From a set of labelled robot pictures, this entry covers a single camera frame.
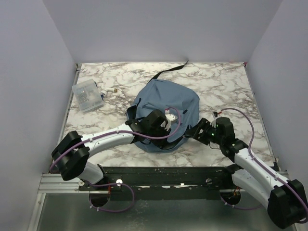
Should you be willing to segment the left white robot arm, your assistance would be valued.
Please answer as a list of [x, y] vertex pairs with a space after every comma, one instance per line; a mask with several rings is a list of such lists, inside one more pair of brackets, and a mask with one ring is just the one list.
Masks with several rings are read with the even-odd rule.
[[50, 169], [57, 168], [64, 181], [79, 178], [87, 181], [96, 190], [102, 190], [107, 183], [103, 168], [93, 164], [89, 158], [120, 145], [150, 141], [166, 141], [176, 130], [172, 125], [181, 121], [170, 109], [164, 112], [155, 109], [146, 117], [132, 118], [116, 128], [79, 135], [69, 132], [52, 152]]

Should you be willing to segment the aluminium mounting rail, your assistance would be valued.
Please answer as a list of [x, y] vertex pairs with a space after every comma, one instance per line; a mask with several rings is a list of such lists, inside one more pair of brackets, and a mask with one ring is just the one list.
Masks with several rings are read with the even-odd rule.
[[[210, 189], [233, 188], [222, 167], [105, 167], [108, 181], [123, 182], [131, 187], [184, 188], [207, 186]], [[77, 193], [84, 184], [78, 178], [64, 181], [60, 174], [44, 174], [40, 193]]]

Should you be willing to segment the clear plastic storage box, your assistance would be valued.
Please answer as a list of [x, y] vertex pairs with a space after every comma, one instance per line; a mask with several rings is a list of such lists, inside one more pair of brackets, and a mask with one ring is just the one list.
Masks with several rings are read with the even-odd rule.
[[82, 113], [103, 105], [103, 99], [93, 79], [73, 85], [72, 91]]

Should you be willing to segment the white plastic fitting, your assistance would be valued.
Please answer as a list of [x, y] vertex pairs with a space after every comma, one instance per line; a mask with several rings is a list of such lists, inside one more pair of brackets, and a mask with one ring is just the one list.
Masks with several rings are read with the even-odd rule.
[[111, 93], [117, 93], [118, 92], [118, 89], [117, 88], [106, 88], [106, 89], [102, 89], [100, 91], [100, 95], [101, 97], [106, 97], [108, 95], [108, 93], [111, 92]]

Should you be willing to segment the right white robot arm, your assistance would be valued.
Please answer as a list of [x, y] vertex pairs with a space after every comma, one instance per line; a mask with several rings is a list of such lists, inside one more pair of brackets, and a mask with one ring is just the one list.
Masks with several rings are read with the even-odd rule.
[[232, 172], [222, 175], [222, 185], [244, 189], [266, 208], [277, 227], [285, 229], [307, 222], [308, 202], [302, 183], [282, 176], [253, 154], [245, 142], [236, 138], [229, 118], [218, 117], [213, 122], [203, 118], [185, 136], [205, 145], [219, 145], [223, 155], [234, 163]]

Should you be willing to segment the blue student backpack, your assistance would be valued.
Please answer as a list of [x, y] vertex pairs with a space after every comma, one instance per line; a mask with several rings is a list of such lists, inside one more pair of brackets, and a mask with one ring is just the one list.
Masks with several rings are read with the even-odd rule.
[[[195, 91], [173, 81], [159, 79], [161, 72], [152, 77], [137, 94], [132, 105], [126, 110], [127, 120], [140, 118], [154, 109], [164, 112], [170, 109], [175, 115], [180, 115], [181, 121], [172, 125], [176, 132], [168, 137], [173, 143], [173, 149], [167, 151], [145, 151], [147, 153], [170, 153], [183, 145], [187, 138], [184, 132], [195, 126], [199, 120], [200, 98]], [[135, 145], [141, 149], [141, 142]]]

